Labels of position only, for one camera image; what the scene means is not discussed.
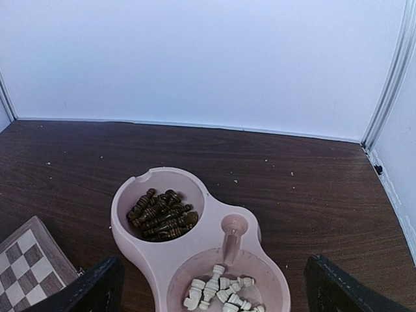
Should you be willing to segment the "pink double bowl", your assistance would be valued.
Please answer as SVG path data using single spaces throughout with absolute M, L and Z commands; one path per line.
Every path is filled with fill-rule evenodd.
M 198 213 L 198 223 L 174 240 L 142 240 L 126 216 L 150 188 L 180 193 Z M 227 277 L 242 275 L 255 280 L 240 292 L 243 300 L 267 311 L 291 310 L 287 280 L 261 246 L 255 215 L 217 200 L 192 173 L 159 167 L 130 177 L 114 195 L 110 215 L 116 245 L 147 279 L 157 311 L 183 311 L 191 281 L 208 280 L 217 264 L 225 266 Z

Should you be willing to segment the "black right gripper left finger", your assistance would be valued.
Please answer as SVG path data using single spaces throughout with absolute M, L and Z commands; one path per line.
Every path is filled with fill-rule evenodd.
M 125 268 L 108 256 L 67 287 L 26 311 L 119 311 Z

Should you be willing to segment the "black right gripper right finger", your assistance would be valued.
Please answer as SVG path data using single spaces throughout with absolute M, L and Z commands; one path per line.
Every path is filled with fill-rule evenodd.
M 304 277 L 310 311 L 405 311 L 410 309 L 364 286 L 323 255 L 309 256 Z

